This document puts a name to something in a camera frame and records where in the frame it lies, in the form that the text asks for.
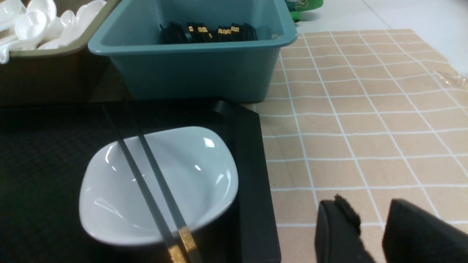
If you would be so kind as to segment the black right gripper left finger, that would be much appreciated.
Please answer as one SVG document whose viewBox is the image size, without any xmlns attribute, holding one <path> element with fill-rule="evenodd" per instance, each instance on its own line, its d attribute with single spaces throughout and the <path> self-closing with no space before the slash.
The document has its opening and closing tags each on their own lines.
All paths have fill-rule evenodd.
<svg viewBox="0 0 468 263">
<path fill-rule="evenodd" d="M 361 217 L 341 195 L 321 200 L 315 234 L 318 263 L 374 263 L 361 239 Z"/>
</svg>

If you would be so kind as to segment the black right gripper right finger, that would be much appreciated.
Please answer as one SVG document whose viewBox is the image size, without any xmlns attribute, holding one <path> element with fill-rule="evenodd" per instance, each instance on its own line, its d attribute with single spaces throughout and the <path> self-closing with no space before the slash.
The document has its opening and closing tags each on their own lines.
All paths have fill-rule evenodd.
<svg viewBox="0 0 468 263">
<path fill-rule="evenodd" d="M 388 263 L 466 263 L 467 233 L 417 205 L 392 199 L 382 247 Z"/>
</svg>

